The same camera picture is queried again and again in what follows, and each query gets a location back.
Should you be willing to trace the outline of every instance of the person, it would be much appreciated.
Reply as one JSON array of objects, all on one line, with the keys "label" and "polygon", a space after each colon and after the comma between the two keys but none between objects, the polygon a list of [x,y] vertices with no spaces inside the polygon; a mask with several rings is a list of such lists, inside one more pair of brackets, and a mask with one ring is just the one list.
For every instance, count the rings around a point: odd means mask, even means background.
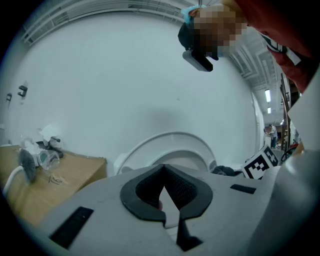
[{"label": "person", "polygon": [[267,135],[266,129],[263,128],[263,146],[266,145],[266,135]]},{"label": "person", "polygon": [[[246,26],[255,28],[284,74],[303,93],[320,62],[315,32],[309,31],[318,24],[317,17],[316,8],[289,0],[221,0],[208,7],[188,8],[184,25],[193,18],[194,46],[214,60],[228,55]],[[189,50],[190,45],[180,43]]]},{"label": "person", "polygon": [[277,137],[278,137],[278,133],[277,133],[277,128],[272,125],[271,127],[271,133],[272,135],[272,141],[271,141],[271,148],[275,149],[276,148],[276,143],[277,143]]}]

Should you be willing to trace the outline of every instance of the wall hook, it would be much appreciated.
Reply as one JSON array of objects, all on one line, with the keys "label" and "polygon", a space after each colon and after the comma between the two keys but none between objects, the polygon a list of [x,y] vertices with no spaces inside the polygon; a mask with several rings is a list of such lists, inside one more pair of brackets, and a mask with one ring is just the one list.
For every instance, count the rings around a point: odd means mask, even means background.
[{"label": "wall hook", "polygon": [[22,93],[21,93],[21,92],[18,92],[18,95],[21,96],[21,97],[25,97],[26,94],[27,94],[28,88],[25,87],[24,85],[20,85],[20,86],[19,86],[19,89],[22,90]]},{"label": "wall hook", "polygon": [[5,101],[11,101],[11,98],[12,98],[12,93],[8,93],[8,94],[6,95]]}]

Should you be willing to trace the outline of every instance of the ceiling light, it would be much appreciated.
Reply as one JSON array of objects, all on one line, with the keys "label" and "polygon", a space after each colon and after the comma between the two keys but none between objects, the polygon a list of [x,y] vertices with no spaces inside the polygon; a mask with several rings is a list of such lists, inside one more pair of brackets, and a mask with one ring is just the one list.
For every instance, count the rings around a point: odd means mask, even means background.
[{"label": "ceiling light", "polygon": [[270,102],[271,101],[271,95],[270,95],[270,90],[265,90],[265,98],[266,98],[266,102]]}]

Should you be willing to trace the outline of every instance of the red sleeve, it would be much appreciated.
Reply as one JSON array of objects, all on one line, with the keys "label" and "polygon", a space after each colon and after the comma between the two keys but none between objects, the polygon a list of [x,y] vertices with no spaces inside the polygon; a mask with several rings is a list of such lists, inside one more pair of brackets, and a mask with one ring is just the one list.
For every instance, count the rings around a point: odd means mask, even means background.
[{"label": "red sleeve", "polygon": [[301,61],[297,65],[294,65],[286,54],[275,52],[269,48],[268,50],[275,58],[276,63],[282,68],[284,74],[291,79],[298,90],[303,93],[314,76],[319,63],[314,59],[299,56]]}]

